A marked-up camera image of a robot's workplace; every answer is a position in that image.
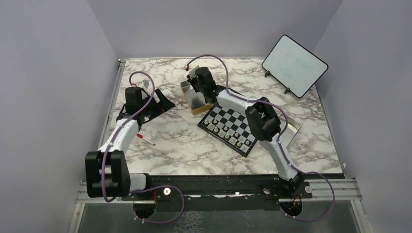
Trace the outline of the yellow metal tin box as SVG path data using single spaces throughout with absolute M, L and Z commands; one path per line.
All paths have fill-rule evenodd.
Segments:
M 206 103 L 202 93 L 195 92 L 188 81 L 181 82 L 180 89 L 192 115 L 199 115 L 200 113 L 207 112 L 212 108 L 213 105 Z

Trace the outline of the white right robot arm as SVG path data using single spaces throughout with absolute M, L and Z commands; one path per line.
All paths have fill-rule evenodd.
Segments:
M 269 152 L 276 165 L 281 193 L 288 198 L 297 194 L 304 177 L 283 144 L 281 135 L 285 130 L 281 129 L 281 121 L 269 100 L 266 97 L 249 99 L 229 87 L 217 85 L 207 67 L 190 71 L 187 81 L 195 92 L 202 93 L 207 103 L 232 109 L 246 117 L 251 134 Z

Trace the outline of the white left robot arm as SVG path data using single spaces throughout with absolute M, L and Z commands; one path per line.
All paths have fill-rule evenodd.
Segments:
M 86 188 L 91 198 L 125 197 L 132 191 L 140 199 L 152 195 L 153 187 L 146 181 L 132 180 L 125 154 L 143 124 L 175 107 L 160 89 L 149 94 L 141 87 L 125 90 L 125 104 L 116 118 L 116 126 L 108 140 L 85 157 Z

